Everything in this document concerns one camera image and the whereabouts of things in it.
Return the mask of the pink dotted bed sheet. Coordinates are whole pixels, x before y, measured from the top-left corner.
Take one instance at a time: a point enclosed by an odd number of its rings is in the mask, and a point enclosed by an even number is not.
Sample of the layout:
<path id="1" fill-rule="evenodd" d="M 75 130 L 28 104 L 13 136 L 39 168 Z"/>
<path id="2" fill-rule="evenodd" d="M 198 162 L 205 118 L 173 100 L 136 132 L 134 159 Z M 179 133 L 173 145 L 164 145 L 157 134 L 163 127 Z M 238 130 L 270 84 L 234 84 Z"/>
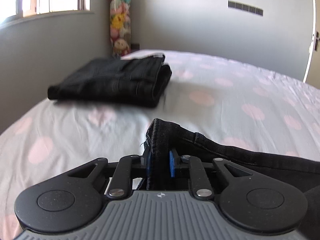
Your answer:
<path id="1" fill-rule="evenodd" d="M 164 54 L 172 76 L 156 108 L 43 100 L 1 135 L 1 239 L 20 234 L 24 189 L 99 157 L 141 154 L 155 118 L 221 145 L 319 161 L 319 90 L 234 60 Z"/>

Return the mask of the cream open door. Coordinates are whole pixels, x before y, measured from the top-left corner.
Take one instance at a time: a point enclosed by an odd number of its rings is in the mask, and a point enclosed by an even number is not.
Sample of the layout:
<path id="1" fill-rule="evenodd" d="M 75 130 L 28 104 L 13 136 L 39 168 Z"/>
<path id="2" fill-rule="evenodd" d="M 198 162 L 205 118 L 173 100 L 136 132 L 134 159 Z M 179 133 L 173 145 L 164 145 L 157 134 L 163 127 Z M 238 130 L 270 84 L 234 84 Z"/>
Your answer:
<path id="1" fill-rule="evenodd" d="M 319 64 L 319 0 L 312 0 L 312 38 L 309 47 L 309 58 L 303 82 L 319 89 L 320 64 Z"/>

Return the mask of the hanging plush toy organiser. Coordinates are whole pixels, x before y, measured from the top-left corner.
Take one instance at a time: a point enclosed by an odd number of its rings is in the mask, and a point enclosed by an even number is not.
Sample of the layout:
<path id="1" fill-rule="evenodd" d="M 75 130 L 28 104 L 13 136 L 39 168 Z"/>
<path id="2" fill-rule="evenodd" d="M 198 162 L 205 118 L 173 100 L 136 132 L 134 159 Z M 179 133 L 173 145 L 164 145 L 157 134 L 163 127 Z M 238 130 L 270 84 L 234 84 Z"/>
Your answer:
<path id="1" fill-rule="evenodd" d="M 110 40 L 115 57 L 131 52 L 130 7 L 131 0 L 110 0 Z"/>

